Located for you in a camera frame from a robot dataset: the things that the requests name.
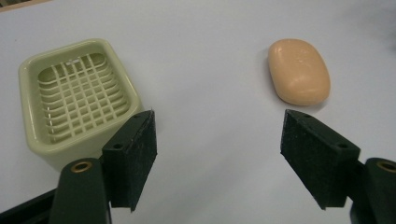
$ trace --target white surface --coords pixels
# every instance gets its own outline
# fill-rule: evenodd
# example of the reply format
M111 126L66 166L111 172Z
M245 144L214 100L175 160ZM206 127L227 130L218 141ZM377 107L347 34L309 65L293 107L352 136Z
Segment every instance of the white surface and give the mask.
M136 211L113 223L350 223L323 212L280 155L286 108L358 145L361 161L396 160L395 1L51 1L0 13L0 211L57 185L22 126L18 67L92 37L108 40L145 108L159 155ZM329 100L281 102L266 55L278 39L313 44L332 79Z

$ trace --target soap dish grid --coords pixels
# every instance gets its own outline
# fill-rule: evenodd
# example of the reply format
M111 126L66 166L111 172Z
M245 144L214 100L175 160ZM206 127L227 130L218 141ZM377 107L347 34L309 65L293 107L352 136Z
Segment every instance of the soap dish grid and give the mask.
M38 84L52 143L106 124L130 107L111 64L100 53L52 65L38 75Z

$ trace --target bar of soap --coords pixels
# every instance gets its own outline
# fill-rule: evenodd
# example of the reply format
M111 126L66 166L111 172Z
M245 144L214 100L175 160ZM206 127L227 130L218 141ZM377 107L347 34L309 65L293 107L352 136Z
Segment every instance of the bar of soap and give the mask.
M318 51L299 39L276 41L268 63L277 95L292 105L316 105L330 94L330 77Z

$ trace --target soap dish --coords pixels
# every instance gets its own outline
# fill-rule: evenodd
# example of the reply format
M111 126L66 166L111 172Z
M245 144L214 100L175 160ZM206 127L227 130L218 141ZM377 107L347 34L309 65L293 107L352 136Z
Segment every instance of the soap dish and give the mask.
M60 171L101 148L142 111L133 84L111 46L88 39L29 58L19 70L29 148Z

